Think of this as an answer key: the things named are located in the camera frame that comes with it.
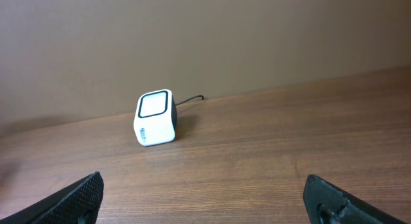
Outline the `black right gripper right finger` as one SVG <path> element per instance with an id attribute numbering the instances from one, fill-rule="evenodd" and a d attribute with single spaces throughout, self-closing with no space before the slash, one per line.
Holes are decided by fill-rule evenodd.
<path id="1" fill-rule="evenodd" d="M 303 201 L 311 224 L 405 224 L 317 175 L 308 175 Z"/>

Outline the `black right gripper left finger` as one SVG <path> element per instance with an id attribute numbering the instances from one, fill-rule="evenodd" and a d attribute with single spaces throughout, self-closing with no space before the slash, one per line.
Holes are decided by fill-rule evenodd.
<path id="1" fill-rule="evenodd" d="M 104 183 L 96 171 L 45 199 L 3 218 L 1 224 L 95 224 Z"/>

